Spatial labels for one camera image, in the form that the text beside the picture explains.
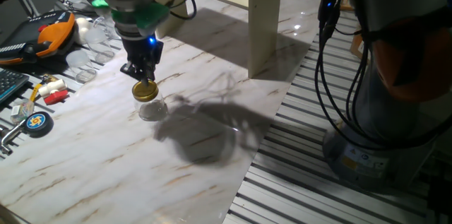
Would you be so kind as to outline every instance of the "white marble surface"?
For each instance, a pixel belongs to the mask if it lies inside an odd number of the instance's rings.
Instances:
[[[278,50],[246,77],[247,11],[197,0],[156,78],[170,115],[142,121],[118,53],[0,163],[0,204],[31,223],[221,223],[314,38],[319,0],[282,0]]]

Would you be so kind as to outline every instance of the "glass jar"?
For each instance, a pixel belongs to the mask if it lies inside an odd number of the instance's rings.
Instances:
[[[132,94],[135,109],[141,119],[156,122],[166,117],[167,106],[155,82],[148,81],[147,85],[142,81],[137,82],[132,88]]]

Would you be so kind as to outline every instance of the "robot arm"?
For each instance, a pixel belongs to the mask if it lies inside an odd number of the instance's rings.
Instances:
[[[112,9],[115,28],[127,51],[128,63],[121,71],[137,80],[155,80],[163,43],[155,39],[155,29],[170,10],[154,0],[105,0]]]

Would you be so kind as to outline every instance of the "keyboard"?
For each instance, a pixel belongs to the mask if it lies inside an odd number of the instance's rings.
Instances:
[[[21,73],[0,68],[0,103],[28,82],[29,77]]]

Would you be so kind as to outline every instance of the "gold jar lid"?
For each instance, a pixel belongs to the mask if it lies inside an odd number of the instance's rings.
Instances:
[[[148,85],[139,81],[133,86],[132,94],[137,101],[151,101],[157,97],[158,87],[157,84],[151,80],[148,81]]]

